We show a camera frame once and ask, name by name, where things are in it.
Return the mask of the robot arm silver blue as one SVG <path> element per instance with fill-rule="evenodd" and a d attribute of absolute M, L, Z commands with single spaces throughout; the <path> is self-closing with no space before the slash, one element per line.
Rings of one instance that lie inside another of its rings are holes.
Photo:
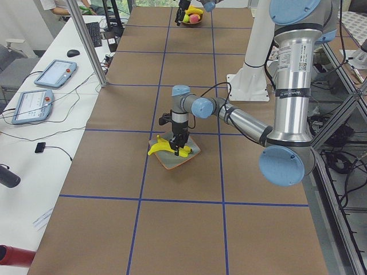
<path fill-rule="evenodd" d="M 200 1 L 207 12 L 211 12 L 220 1 Z M 180 0 L 175 17 L 175 23 L 179 26 L 181 23 L 194 25 L 202 20 L 204 11 L 191 4 L 190 0 Z"/>
<path fill-rule="evenodd" d="M 173 106 L 160 124 L 170 123 L 169 148 L 187 157 L 189 116 L 216 116 L 235 127 L 250 141 L 263 146 L 259 168 L 278 186 L 299 183 L 312 171 L 315 156 L 306 132 L 311 95 L 311 69 L 315 45 L 331 41 L 337 31 L 339 1 L 260 1 L 243 67 L 227 77 L 228 98 L 206 98 L 191 93 L 186 85 L 172 89 Z M 279 48 L 275 73 L 273 125 L 254 118 L 232 101 L 267 98 L 265 68 L 273 46 Z"/>

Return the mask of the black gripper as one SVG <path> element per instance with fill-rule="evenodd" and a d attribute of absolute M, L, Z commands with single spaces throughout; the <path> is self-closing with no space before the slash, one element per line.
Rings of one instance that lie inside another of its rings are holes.
<path fill-rule="evenodd" d="M 178 7 L 179 10 L 177 10 L 175 23 L 177 26 L 181 24 L 181 22 L 184 19 L 184 11 L 186 11 L 190 6 L 190 0 L 179 0 Z"/>
<path fill-rule="evenodd" d="M 175 155 L 179 155 L 179 148 L 184 148 L 189 138 L 188 122 L 172 122 L 173 137 L 169 140 L 170 148 Z"/>

